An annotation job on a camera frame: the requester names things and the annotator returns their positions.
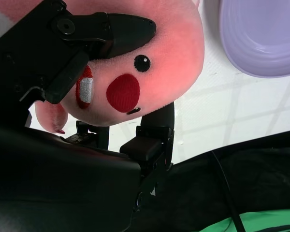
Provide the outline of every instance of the red cheek patch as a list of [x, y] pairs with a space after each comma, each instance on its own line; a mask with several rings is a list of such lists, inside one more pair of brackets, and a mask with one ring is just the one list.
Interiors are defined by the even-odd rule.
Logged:
[[110, 105], [121, 113], [135, 109], [140, 98], [140, 84], [130, 74], [119, 76], [113, 81], [106, 92]]

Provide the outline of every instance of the screw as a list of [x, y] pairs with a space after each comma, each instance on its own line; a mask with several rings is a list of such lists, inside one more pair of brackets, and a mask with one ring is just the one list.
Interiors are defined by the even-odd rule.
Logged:
[[63, 4], [60, 1], [55, 1], [52, 3], [52, 6], [58, 11], [63, 11]]
[[57, 27], [62, 34], [72, 35], [75, 32], [74, 23], [66, 18], [60, 19], [57, 23]]

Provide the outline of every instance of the plush toy ear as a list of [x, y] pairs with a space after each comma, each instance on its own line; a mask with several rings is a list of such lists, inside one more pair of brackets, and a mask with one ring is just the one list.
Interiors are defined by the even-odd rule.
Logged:
[[64, 134], [62, 128], [68, 121], [68, 113], [61, 104], [53, 105], [49, 102], [37, 101], [35, 114], [40, 125], [51, 133]]

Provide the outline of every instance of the green fabric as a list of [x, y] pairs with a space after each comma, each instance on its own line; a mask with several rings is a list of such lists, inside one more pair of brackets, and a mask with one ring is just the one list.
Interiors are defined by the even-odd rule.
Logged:
[[[271, 227], [290, 225], [290, 210], [245, 213], [240, 216], [246, 232], [256, 232]], [[231, 218], [228, 218], [207, 227], [202, 232], [236, 232], [236, 228]]]

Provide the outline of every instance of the plush toy eye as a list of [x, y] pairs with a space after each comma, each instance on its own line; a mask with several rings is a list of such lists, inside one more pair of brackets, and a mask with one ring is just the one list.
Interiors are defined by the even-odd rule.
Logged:
[[134, 66], [139, 72], [146, 72], [150, 68], [150, 60], [147, 56], [139, 55], [134, 60]]

